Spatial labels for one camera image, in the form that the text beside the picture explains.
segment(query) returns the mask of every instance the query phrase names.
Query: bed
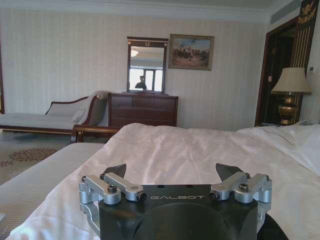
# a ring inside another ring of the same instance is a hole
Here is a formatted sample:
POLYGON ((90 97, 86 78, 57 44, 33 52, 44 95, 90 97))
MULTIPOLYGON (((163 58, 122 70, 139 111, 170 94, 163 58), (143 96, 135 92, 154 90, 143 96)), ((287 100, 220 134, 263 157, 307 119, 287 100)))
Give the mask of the bed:
POLYGON ((125 178, 137 184, 218 183, 216 163, 268 174, 273 180, 268 213, 289 239, 318 240, 319 146, 319 124, 228 132, 133 123, 62 180, 8 240, 98 240, 79 209, 78 181, 122 163, 125 178))

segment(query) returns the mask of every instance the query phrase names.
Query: striped wallpaper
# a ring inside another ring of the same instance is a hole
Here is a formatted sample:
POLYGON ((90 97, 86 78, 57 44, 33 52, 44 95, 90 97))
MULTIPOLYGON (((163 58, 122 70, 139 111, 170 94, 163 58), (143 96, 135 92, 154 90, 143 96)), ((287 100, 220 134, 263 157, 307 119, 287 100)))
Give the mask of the striped wallpaper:
POLYGON ((211 71, 168 69, 178 126, 254 125, 267 26, 213 20, 0 9, 7 113, 45 113, 51 101, 126 90, 127 36, 215 36, 211 71))

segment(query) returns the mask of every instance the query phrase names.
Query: mirror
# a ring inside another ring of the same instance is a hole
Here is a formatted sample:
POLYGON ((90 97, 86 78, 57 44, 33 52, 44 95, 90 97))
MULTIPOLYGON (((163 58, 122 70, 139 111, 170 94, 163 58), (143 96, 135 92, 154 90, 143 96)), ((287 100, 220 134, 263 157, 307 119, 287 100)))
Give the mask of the mirror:
POLYGON ((127 92, 165 92, 168 39, 128 38, 127 92))

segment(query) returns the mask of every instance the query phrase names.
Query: silver metal bracket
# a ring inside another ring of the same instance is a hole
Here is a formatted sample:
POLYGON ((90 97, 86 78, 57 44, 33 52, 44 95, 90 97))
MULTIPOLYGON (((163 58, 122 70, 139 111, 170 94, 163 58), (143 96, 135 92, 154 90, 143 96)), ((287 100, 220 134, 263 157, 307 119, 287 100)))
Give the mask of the silver metal bracket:
POLYGON ((121 201, 121 193, 133 202, 143 202, 147 195, 141 185, 133 184, 110 172, 103 180, 95 175, 84 176, 78 183, 80 210, 86 214, 87 221, 100 237, 99 209, 94 204, 101 201, 107 205, 115 205, 121 201))
POLYGON ((265 222, 266 212, 271 209, 272 180, 265 174, 250 178, 244 172, 236 172, 219 184, 211 185, 209 196, 216 201, 227 200, 234 192, 234 199, 248 204, 255 199, 258 203, 257 232, 265 222))

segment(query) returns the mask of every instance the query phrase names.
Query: wooden dresser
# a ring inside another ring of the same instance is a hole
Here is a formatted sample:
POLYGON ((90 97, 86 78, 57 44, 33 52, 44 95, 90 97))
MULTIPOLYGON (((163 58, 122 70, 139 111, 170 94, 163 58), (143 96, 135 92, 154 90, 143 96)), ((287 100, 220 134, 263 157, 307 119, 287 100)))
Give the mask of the wooden dresser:
POLYGON ((178 97, 152 93, 109 93, 109 127, 132 123, 177 126, 178 97))

